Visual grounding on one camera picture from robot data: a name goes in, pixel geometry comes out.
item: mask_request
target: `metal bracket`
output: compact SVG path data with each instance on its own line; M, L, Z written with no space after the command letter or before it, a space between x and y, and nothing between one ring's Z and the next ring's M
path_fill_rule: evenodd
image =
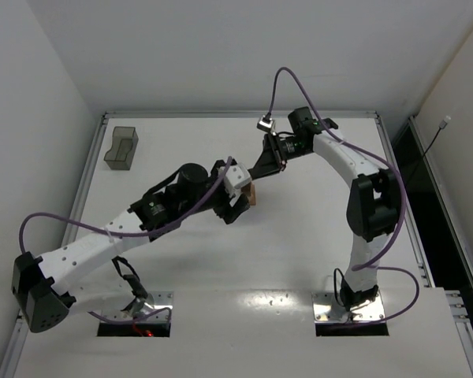
M149 291L154 300L155 309L169 307L173 310L173 292L172 291ZM130 321L132 318L119 310L102 311L102 316L112 321ZM167 311L148 317L145 321L137 321L137 324L167 324L170 322Z
M341 310L341 307L336 305L332 291L312 293L312 303L316 324L343 324L351 321L351 319L352 323L363 323L377 321L385 317L380 293L377 293L377 297L373 302L366 301L362 305L352 307L350 312L345 311L345 309Z
M457 290L445 290L447 295L447 302L449 302L450 312L454 317L456 323L466 323L469 322L467 317L467 310L464 307L463 297L460 296L460 292Z

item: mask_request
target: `metal frame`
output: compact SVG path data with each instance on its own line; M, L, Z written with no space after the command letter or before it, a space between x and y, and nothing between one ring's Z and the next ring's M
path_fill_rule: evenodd
M96 162L99 156L99 151L102 146L103 136L105 135L106 126L109 119L113 118L249 118L249 117L258 117L262 116L266 111L230 111L230 112L107 112L99 120L96 126L95 134L93 136L93 141L91 143L91 149L88 154L88 159L86 160L86 165L84 166L83 175L80 180L79 187L77 189L76 197L70 212L70 218L74 220L80 220L82 217L82 212L84 210L84 205L88 197L89 187L91 185L91 179L95 171ZM286 117L289 112L286 111L275 111L274 115L276 117ZM325 117L343 117L343 118L373 118L375 119L375 124L378 129L378 134L382 141L382 146L385 152L385 156L389 161L391 161L395 166L397 166L396 159L390 144L389 136L385 130L382 119L380 116L373 111L322 111L321 112ZM410 215L411 209L407 201L407 215L405 218L405 223L408 227L410 233L412 246L414 249L415 257L419 267L424 268L426 272L427 282L431 287L434 287L434 281L432 280L432 275L430 273L429 265L427 264L427 259L423 251L422 243L418 237L418 231L413 220L413 217ZM62 245L71 243L75 240L78 227L68 225L65 234L63 236ZM28 334L28 326L23 321L22 317L19 316L14 327L13 335L7 346L6 355L2 360L2 365L0 368L0 378L13 378L16 368L20 359L20 354Z
M125 112L115 111L107 112L104 117L108 120L111 118L252 118L266 114L267 110L232 110L232 111L216 111L216 112L155 112L155 111L136 111ZM338 118L377 118L376 112L372 111L351 111L351 110L319 110L324 117ZM274 117L287 117L291 113L285 110L274 110Z
M424 138L420 134L417 120L415 117L410 117L409 122L413 137L415 138L422 155L423 146L425 146L426 143L424 143ZM439 199L441 209L445 214L445 219L447 220L450 232L454 238L454 243L456 244L457 249L461 251L461 261L463 262L464 269L467 272L468 279L470 280L471 286L473 288L473 263L471 262L471 248L468 246L466 236L462 230L462 227L460 226L460 222L456 212L454 211L452 202L450 201L449 194L445 189L445 185L443 184L443 179L440 176L436 162L430 154L426 155L423 160L424 164L426 165L427 172L429 173L430 177L433 178L431 181L433 182L434 191L436 192L436 195Z
M447 296L452 316L456 322L457 333L463 344L471 374L473 374L473 327L467 317L467 310L466 307L464 307L463 298L457 290L445 290L445 295Z

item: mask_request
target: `black joint housing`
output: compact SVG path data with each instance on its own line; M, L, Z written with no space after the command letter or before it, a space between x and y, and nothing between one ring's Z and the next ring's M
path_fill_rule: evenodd
M44 332L59 324L69 314L76 299L65 293L58 295L51 285L52 277L44 277L39 263L30 252L14 261L12 292L16 297L30 331Z
M374 191L380 193L374 197ZM352 181L347 206L347 222L352 232L367 242L390 234L400 216L401 195L397 178L390 170L359 175Z

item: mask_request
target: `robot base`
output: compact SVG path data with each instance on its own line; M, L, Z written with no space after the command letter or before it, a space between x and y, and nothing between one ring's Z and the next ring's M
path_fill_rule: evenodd
M380 293L373 302L352 307L350 312L339 306L332 291L318 291L312 293L314 306L315 329L319 335L388 335L387 326L372 324L366 327L350 327L350 324L360 324L378 321L385 317L384 306Z

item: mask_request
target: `black cable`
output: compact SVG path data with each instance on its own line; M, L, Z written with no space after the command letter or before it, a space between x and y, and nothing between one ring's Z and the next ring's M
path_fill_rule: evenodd
M344 305L343 305L342 303L340 303L340 301L339 301L339 299L338 299L337 272L340 273L342 282L343 282L343 280L345 279L344 273L342 273L339 268L335 268L334 271L333 271L334 299L335 299L335 301L337 301L337 303L338 303L340 306L344 307Z
M123 273L121 271L121 266L119 266L119 263L122 263L124 266L128 267L129 270L132 271L132 274L140 281L140 277L136 270L132 267L132 265L126 260L125 258L121 256L116 256L115 258L112 259L112 263L114 264L114 268L117 270L117 274L123 278Z
M412 173L410 174L410 176L408 176L406 183L404 183L404 187L407 187L408 184L410 183L410 181L412 180L413 176L417 172L417 169L419 169L420 163L422 163L424 158L426 157L427 151L429 151L429 149L433 146L433 143L436 140L436 138L440 135L441 130L443 130L443 128L438 128L438 131L434 135L433 140L431 140L431 143L429 143L429 146L426 148L426 150L423 152L420 159L417 161L417 164L415 165L414 169L412 170Z

